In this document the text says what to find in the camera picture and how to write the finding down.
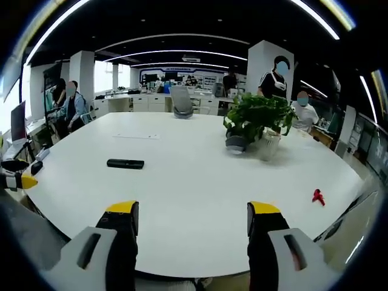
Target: curved ceiling light strip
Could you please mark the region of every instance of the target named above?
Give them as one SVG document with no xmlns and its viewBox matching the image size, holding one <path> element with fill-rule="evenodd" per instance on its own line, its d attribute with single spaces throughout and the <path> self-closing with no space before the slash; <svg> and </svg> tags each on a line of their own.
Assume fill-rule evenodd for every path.
<svg viewBox="0 0 388 291">
<path fill-rule="evenodd" d="M 369 91 L 368 85 L 366 84 L 365 78 L 363 76 L 360 76 L 360 79 L 361 79 L 361 82 L 364 85 L 364 88 L 365 88 L 365 91 L 366 91 L 366 95 L 368 95 L 370 107 L 372 108 L 373 118 L 375 120 L 375 123 L 378 124 L 377 123 L 376 111 L 375 111 L 375 105 L 373 104 L 373 100 L 372 100 L 372 95 L 370 95 L 370 91 Z"/>
<path fill-rule="evenodd" d="M 332 36 L 333 39 L 339 40 L 340 37 L 336 34 L 334 29 L 332 29 L 331 26 L 328 25 L 327 22 L 325 20 L 323 20 L 323 18 L 320 17 L 320 15 L 317 14 L 317 12 L 315 12 L 314 10 L 312 10 L 307 4 L 305 4 L 301 0 L 289 0 L 289 1 L 293 2 L 294 4 L 296 4 L 297 6 L 302 8 L 312 18 L 314 18 L 319 24 L 321 24 L 321 26 L 324 29 L 326 29 L 326 31 Z"/>
<path fill-rule="evenodd" d="M 340 23 L 347 31 L 351 31 L 356 27 L 352 17 L 345 11 L 344 7 L 335 0 L 321 0 L 321 3 L 327 7 L 337 17 Z"/>
<path fill-rule="evenodd" d="M 306 86 L 310 87 L 310 88 L 313 89 L 314 91 L 316 91 L 316 92 L 318 92 L 319 94 L 323 95 L 323 97 L 326 97 L 326 98 L 327 98 L 327 95 L 324 94 L 324 93 L 322 93 L 321 91 L 319 91 L 317 88 L 311 86 L 310 84 L 308 84 L 308 83 L 306 83 L 306 82 L 304 82 L 304 81 L 302 81 L 302 80 L 301 80 L 301 83 L 305 84 Z"/>
<path fill-rule="evenodd" d="M 151 62 L 149 64 L 131 65 L 131 67 L 140 67 L 141 65 L 206 65 L 208 67 L 229 69 L 229 67 L 223 65 L 202 64 L 200 62 Z"/>
<path fill-rule="evenodd" d="M 110 45 L 107 45 L 106 47 L 103 47 L 103 48 L 96 50 L 95 53 L 98 53 L 99 51 L 108 49 L 110 47 L 114 47 L 116 45 L 126 44 L 127 42 L 141 41 L 143 39 L 149 39 L 149 38 L 162 38 L 164 36 L 203 36 L 206 38 L 219 38 L 219 39 L 225 39 L 227 41 L 240 42 L 242 44 L 250 44 L 249 42 L 246 42 L 246 41 L 241 41 L 241 40 L 235 39 L 235 38 L 227 38 L 225 36 L 220 36 L 220 35 L 205 35 L 205 34 L 201 34 L 201 33 L 166 33 L 163 35 L 148 35 L 148 36 L 142 36 L 140 38 L 132 38 L 132 39 L 127 39 L 126 41 L 116 42 L 115 44 L 110 44 Z"/>
<path fill-rule="evenodd" d="M 63 21 L 66 20 L 71 14 L 73 14 L 77 9 L 81 8 L 83 5 L 88 3 L 90 0 L 80 0 L 73 6 L 71 6 L 65 13 L 63 13 L 49 28 L 46 30 L 46 32 L 42 35 L 42 37 L 38 40 L 38 42 L 33 47 L 32 51 L 28 55 L 27 59 L 25 60 L 25 63 L 28 64 L 32 57 L 34 57 L 35 53 L 38 51 L 39 47 L 43 44 L 43 42 L 48 38 L 49 35 L 60 25 Z"/>
<path fill-rule="evenodd" d="M 117 57 L 112 58 L 112 59 L 106 59 L 104 62 L 109 62 L 109 61 L 112 61 L 114 59 L 119 59 L 119 58 L 125 58 L 127 56 L 145 55 L 147 53 L 209 53 L 211 55 L 228 56 L 230 58 L 242 59 L 243 61 L 248 61 L 248 59 L 241 58 L 239 56 L 227 55 L 226 53 L 206 52 L 206 51 L 203 51 L 203 50 L 152 50 L 150 52 L 131 53 L 129 55 L 117 56 Z"/>
</svg>

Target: gray plant pot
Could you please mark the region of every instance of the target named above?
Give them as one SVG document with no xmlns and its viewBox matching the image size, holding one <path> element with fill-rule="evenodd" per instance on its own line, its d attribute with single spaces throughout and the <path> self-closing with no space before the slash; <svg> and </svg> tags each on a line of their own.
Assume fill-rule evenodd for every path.
<svg viewBox="0 0 388 291">
<path fill-rule="evenodd" d="M 245 152 L 248 142 L 241 136 L 229 136 L 225 141 L 226 148 L 233 154 L 239 155 Z"/>
</svg>

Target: person in white shirt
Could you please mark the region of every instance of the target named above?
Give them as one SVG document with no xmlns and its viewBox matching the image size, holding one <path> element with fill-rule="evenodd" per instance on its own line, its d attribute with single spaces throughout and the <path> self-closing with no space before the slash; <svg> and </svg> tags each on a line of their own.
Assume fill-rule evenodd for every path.
<svg viewBox="0 0 388 291">
<path fill-rule="evenodd" d="M 319 121 L 314 107 L 309 104 L 309 95 L 305 91 L 298 93 L 296 101 L 293 101 L 291 107 L 295 110 L 299 119 L 292 121 L 292 126 L 296 129 L 310 132 L 313 124 Z"/>
</svg>

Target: glass wall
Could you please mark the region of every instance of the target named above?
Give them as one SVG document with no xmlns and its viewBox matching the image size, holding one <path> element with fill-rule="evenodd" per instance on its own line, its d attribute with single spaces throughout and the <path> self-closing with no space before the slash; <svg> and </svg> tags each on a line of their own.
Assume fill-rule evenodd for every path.
<svg viewBox="0 0 388 291">
<path fill-rule="evenodd" d="M 131 87 L 131 67 L 119 64 L 118 87 Z"/>
</svg>

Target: denim jacket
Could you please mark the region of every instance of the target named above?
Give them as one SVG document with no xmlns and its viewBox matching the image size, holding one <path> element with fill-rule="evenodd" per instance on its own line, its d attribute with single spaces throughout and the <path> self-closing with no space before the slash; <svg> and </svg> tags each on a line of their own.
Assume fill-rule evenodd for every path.
<svg viewBox="0 0 388 291">
<path fill-rule="evenodd" d="M 66 120 L 68 119 L 67 109 L 69 107 L 69 100 L 70 100 L 70 98 L 66 98 L 66 101 L 65 101 L 63 107 L 58 112 L 57 118 L 59 118 L 61 116 L 65 116 Z M 74 106 L 75 106 L 75 114 L 74 114 L 71 122 L 73 122 L 74 120 L 79 118 L 81 115 L 87 113 L 86 101 L 85 101 L 84 97 L 81 94 L 79 94 L 78 92 L 75 93 Z M 87 123 L 89 123 L 90 120 L 88 118 L 83 118 L 82 121 L 85 124 L 87 124 Z"/>
</svg>

